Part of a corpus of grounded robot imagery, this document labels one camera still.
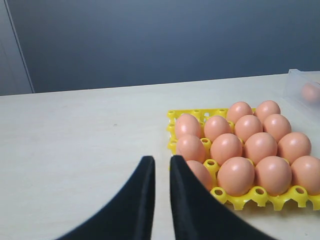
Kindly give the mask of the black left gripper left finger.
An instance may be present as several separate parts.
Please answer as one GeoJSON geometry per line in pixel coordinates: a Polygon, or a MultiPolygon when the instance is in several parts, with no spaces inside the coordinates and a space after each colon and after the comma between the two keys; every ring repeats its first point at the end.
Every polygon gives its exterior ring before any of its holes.
{"type": "Polygon", "coordinates": [[[99,212],[60,240],[149,240],[155,209],[155,160],[144,156],[121,190],[99,212]]]}

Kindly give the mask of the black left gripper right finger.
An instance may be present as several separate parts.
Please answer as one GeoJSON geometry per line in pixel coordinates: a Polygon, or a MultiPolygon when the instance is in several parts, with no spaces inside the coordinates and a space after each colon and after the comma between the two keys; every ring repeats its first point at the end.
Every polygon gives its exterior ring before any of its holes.
{"type": "Polygon", "coordinates": [[[270,240],[219,203],[180,155],[170,159],[170,204],[177,240],[270,240]]]}

